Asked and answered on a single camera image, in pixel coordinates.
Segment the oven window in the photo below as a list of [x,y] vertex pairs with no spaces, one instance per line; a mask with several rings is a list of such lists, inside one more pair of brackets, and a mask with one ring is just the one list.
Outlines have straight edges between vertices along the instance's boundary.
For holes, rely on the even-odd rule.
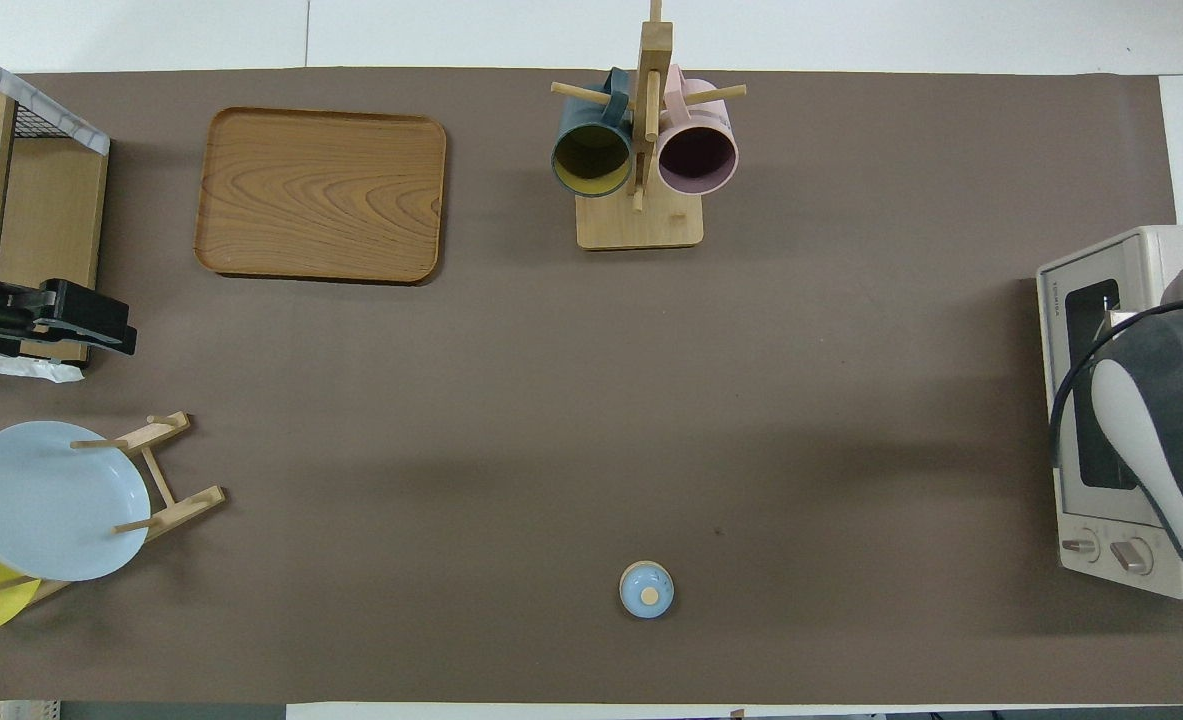
[[[1103,329],[1104,310],[1120,305],[1120,286],[1116,281],[1091,284],[1068,292],[1064,300],[1067,319],[1067,348],[1071,363],[1079,363]],[[1080,448],[1080,482],[1095,488],[1132,489],[1138,486],[1134,474],[1117,459],[1103,434],[1090,401],[1090,383],[1084,375],[1071,397],[1075,401],[1077,447]]]

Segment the white floor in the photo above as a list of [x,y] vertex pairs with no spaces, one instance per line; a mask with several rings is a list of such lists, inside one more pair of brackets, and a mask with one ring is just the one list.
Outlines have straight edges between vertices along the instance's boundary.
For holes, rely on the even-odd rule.
[[[0,65],[20,73],[633,67],[646,13],[647,0],[0,0]],[[675,60],[692,69],[1164,76],[1183,223],[1183,0],[667,0],[664,14],[675,22]],[[356,716],[358,709],[311,707],[293,716]],[[368,716],[386,716],[384,707],[373,706]],[[416,715],[451,716],[450,707],[419,706]],[[636,714],[697,711],[651,707]],[[628,716],[622,707],[582,708],[545,716]],[[771,714],[808,709],[774,707]]]

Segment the brown table surface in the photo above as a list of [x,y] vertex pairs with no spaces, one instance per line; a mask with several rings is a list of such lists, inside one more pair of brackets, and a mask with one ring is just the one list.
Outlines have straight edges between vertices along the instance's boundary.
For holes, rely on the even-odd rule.
[[[230,505],[0,629],[0,698],[1183,702],[1183,602],[1058,567],[1036,266],[1171,223],[1155,78],[705,73],[738,176],[694,249],[588,254],[550,176],[587,72],[38,76],[115,137],[132,359],[0,377],[0,429],[195,427]],[[192,254],[231,105],[427,113],[422,287]],[[662,562],[667,618],[618,576]]]

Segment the wooden tray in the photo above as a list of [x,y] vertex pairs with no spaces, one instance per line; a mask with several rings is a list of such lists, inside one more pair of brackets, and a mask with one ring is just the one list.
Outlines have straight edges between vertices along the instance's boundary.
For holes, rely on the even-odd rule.
[[440,257],[445,135],[415,115],[227,108],[195,258],[231,275],[419,283]]

